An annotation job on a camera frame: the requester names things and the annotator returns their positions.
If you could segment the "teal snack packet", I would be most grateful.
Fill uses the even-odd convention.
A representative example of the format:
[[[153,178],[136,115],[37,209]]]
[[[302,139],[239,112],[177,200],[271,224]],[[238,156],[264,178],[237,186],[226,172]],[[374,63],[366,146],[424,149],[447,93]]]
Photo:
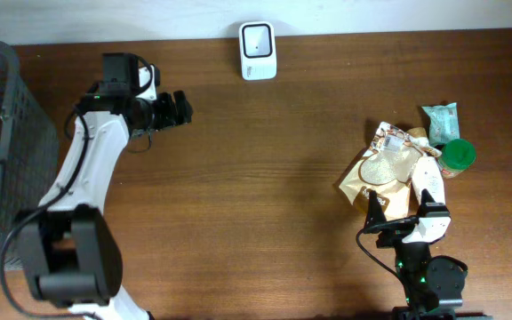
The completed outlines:
[[[460,138],[457,103],[425,106],[422,110],[430,119],[428,139],[432,147],[445,145]]]

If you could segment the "tan bread bag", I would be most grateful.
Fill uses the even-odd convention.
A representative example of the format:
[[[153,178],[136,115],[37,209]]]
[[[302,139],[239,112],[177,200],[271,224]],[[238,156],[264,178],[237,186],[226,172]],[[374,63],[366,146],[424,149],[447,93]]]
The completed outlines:
[[[380,123],[368,148],[359,154],[344,175],[339,189],[360,212],[368,211],[369,192],[378,194],[387,220],[409,213],[412,171],[422,151],[410,141],[410,135],[387,122]]]

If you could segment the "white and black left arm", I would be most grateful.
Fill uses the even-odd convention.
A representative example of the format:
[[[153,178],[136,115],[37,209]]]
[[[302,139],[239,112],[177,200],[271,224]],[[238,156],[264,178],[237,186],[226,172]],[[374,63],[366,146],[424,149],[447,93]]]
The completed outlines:
[[[131,139],[188,124],[193,109],[182,91],[158,92],[158,67],[137,54],[105,53],[102,66],[69,116],[75,130],[56,180],[20,214],[4,247],[16,245],[30,294],[58,308],[57,319],[149,319],[122,286],[106,195]]]

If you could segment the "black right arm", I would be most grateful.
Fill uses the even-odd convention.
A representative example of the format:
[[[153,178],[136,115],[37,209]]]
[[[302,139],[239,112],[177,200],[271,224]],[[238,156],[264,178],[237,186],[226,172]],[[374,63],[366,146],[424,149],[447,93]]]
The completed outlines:
[[[371,253],[367,256],[386,269],[403,286],[406,305],[394,307],[393,319],[454,319],[462,306],[462,291],[468,266],[450,256],[433,256],[430,245],[442,239],[452,221],[446,205],[434,200],[428,190],[421,192],[416,214],[387,220],[376,192],[369,193],[364,227],[356,240],[376,234],[376,246],[395,251],[395,266],[390,268]]]

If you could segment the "white cream tube gold cap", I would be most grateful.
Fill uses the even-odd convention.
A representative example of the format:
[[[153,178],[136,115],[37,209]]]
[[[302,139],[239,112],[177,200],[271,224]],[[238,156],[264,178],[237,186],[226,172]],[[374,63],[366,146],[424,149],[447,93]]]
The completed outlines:
[[[426,189],[437,203],[445,203],[444,179],[437,158],[442,152],[429,144],[429,138],[423,127],[407,131],[411,143],[422,151],[412,171],[412,187],[419,204],[422,203],[422,191]]]

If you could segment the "green lid jar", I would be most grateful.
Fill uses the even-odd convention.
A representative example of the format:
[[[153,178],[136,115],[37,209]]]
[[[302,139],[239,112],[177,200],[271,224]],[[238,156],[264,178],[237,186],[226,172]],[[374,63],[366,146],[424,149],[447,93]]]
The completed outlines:
[[[454,178],[469,168],[476,160],[476,150],[472,143],[464,139],[451,140],[441,149],[437,164],[442,176]]]

